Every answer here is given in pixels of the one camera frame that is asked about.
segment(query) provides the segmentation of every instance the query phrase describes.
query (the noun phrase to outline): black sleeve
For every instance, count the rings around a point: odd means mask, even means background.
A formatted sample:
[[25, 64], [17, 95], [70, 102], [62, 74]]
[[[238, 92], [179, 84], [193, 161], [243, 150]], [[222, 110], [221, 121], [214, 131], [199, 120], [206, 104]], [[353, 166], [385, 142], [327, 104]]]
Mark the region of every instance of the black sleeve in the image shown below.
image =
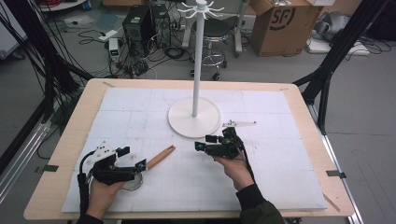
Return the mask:
[[243, 224], [284, 224], [285, 221], [276, 207], [262, 197], [256, 184], [236, 193], [241, 204]]
[[104, 222], [96, 217], [91, 217], [90, 215], [82, 215], [79, 217], [76, 224], [104, 224]]

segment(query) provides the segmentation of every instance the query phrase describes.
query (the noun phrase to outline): white pole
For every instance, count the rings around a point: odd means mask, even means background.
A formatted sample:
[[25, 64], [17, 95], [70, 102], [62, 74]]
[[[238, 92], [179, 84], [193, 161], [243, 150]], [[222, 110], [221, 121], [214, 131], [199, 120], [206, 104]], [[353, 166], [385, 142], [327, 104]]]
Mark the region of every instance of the white pole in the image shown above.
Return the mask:
[[[206, 1], [196, 1], [198, 9], [205, 9]], [[194, 92], [192, 102], [192, 116], [197, 117], [198, 98], [199, 98], [199, 83], [201, 80], [201, 63], [202, 63], [202, 47], [204, 44], [204, 26], [205, 19], [203, 13], [197, 14], [197, 28], [195, 41], [195, 66], [194, 66]]]

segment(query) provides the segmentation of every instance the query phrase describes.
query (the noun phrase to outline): gray floor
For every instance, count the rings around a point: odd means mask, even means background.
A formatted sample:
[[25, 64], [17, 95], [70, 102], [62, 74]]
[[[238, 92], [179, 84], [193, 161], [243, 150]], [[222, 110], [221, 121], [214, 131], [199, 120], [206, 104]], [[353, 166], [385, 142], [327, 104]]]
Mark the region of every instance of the gray floor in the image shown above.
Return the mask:
[[[67, 10], [75, 15], [80, 9]], [[98, 20], [103, 10], [85, 12]], [[114, 29], [120, 27], [122, 19]], [[63, 33], [64, 41], [77, 61], [90, 72], [104, 69], [107, 52], [100, 43], [80, 45], [78, 33]], [[251, 47], [235, 59], [230, 46], [228, 67], [220, 71], [221, 81], [291, 83], [315, 71], [325, 55], [303, 52], [294, 57], [259, 58]], [[396, 220], [396, 51], [353, 56], [336, 70], [331, 85], [326, 128], [347, 183], [364, 223], [395, 223]], [[144, 78], [192, 80], [190, 62], [168, 61], [150, 70]], [[28, 60], [0, 62], [0, 151], [8, 147], [19, 129], [42, 99], [42, 91]], [[202, 80], [211, 80], [213, 68], [204, 68]], [[56, 132], [40, 148], [50, 156], [59, 140]], [[36, 167], [47, 163], [35, 154], [20, 178], [0, 204], [2, 223], [37, 223], [23, 218], [23, 211], [37, 184]], [[40, 223], [65, 223], [46, 221]], [[344, 218], [303, 218], [302, 223], [347, 223]]]

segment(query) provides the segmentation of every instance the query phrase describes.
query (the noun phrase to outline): orange stick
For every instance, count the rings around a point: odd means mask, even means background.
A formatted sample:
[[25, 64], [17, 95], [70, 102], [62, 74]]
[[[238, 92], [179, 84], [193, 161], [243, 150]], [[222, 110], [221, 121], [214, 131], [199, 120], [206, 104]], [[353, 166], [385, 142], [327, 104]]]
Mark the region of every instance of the orange stick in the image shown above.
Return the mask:
[[157, 156], [155, 156], [153, 159], [151, 159], [148, 163], [146, 163], [146, 170], [152, 169], [155, 165], [160, 163], [163, 159], [165, 159], [169, 154], [171, 154], [175, 150], [175, 146], [172, 145], [170, 147], [167, 147], [164, 149], [162, 152], [160, 152]]

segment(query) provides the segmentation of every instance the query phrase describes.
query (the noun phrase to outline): power strip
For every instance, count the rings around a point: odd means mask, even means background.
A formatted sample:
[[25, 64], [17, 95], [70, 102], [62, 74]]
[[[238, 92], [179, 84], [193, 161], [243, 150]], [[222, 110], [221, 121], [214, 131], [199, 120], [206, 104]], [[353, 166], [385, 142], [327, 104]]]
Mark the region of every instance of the power strip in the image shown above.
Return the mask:
[[101, 40], [107, 40], [107, 39], [109, 39], [111, 36], [113, 36], [113, 35], [116, 34], [116, 33], [117, 33], [117, 31], [111, 30], [111, 31], [107, 32], [105, 36], [102, 36], [102, 35], [99, 36], [99, 39], [101, 39]]

